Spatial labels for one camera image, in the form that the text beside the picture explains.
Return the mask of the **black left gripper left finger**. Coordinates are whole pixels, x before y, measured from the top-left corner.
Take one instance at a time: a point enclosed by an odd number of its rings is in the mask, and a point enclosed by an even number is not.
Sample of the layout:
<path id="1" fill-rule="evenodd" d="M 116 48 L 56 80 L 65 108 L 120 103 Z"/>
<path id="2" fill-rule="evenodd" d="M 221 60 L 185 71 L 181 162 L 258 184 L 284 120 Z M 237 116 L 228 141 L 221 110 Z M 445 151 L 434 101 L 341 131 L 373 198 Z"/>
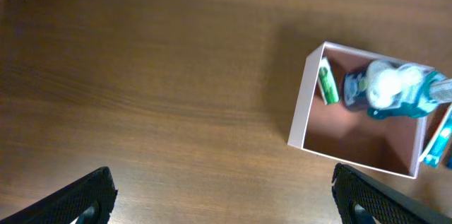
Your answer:
<path id="1" fill-rule="evenodd" d="M 108 223 L 118 190 L 108 167 L 100 167 L 2 223 Z"/>

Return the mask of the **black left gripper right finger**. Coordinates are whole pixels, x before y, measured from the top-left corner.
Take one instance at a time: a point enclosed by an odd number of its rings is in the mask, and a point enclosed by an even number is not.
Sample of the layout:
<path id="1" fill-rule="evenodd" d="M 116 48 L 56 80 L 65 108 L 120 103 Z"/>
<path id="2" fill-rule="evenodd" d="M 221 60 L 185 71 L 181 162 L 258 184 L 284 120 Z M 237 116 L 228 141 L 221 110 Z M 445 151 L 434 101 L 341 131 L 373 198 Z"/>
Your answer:
<path id="1" fill-rule="evenodd" d="M 448 216 L 349 165 L 336 164 L 332 183 L 333 199 L 343 223 L 451 224 Z"/>

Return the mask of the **green and white toothpaste tube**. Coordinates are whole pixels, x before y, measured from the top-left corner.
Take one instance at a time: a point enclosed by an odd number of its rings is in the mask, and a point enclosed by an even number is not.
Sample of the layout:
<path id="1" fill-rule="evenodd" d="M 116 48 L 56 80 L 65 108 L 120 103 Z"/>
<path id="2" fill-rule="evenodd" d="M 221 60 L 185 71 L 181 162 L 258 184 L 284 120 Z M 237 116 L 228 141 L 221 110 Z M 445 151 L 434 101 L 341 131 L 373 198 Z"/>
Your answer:
<path id="1" fill-rule="evenodd" d="M 451 137 L 451 105 L 448 106 L 445 115 L 439 123 L 424 151 L 419 157 L 419 162 L 437 168 L 442 155 L 445 152 Z"/>

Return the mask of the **clear bottle with purple liquid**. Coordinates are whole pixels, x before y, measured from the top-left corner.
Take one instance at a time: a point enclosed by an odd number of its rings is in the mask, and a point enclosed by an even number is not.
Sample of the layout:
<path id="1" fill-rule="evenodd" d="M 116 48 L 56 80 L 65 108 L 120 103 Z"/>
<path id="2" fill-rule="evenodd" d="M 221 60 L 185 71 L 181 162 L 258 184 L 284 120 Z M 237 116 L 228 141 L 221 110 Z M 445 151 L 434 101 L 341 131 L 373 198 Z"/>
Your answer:
<path id="1" fill-rule="evenodd" d="M 423 77 L 424 69 L 418 64 L 395 66 L 389 61 L 375 60 L 345 75 L 343 102 L 353 112 L 399 108 Z"/>

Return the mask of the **green and white soap box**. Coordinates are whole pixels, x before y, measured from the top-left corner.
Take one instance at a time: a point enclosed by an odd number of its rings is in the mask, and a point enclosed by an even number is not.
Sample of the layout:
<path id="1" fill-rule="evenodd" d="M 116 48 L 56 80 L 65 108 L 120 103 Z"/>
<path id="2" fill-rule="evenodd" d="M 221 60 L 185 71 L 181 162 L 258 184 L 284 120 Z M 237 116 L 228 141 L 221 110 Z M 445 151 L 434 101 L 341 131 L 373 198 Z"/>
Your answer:
<path id="1" fill-rule="evenodd" d="M 340 102 L 340 95 L 335 82 L 335 77 L 329 60 L 326 57 L 323 57 L 320 60 L 317 81 L 323 101 L 326 105 L 333 105 Z"/>

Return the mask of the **teal mouthwash bottle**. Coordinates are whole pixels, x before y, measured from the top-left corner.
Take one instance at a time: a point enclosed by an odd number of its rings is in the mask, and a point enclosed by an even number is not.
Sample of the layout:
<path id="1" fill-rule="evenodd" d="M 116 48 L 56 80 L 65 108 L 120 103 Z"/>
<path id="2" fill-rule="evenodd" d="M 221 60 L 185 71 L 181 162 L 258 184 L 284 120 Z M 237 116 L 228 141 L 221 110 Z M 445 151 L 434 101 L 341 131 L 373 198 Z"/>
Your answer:
<path id="1" fill-rule="evenodd" d="M 451 103 L 451 79 L 439 71 L 432 71 L 420 83 L 396 95 L 394 105 L 380 110 L 370 107 L 367 114 L 373 119 L 421 118 L 446 103 Z"/>

